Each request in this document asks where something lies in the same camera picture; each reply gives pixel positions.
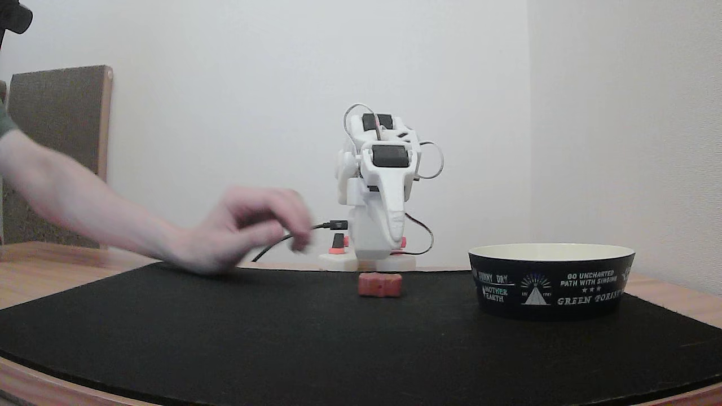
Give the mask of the person's hand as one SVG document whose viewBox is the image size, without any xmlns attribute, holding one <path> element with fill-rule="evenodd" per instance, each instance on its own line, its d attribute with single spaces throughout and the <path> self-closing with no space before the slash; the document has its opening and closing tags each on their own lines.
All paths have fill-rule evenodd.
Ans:
<svg viewBox="0 0 722 406">
<path fill-rule="evenodd" d="M 163 260 L 195 274 L 219 275 L 286 234 L 293 251 L 304 251 L 311 233 L 309 208 L 296 191 L 231 187 L 201 223 L 172 233 Z"/>
</svg>

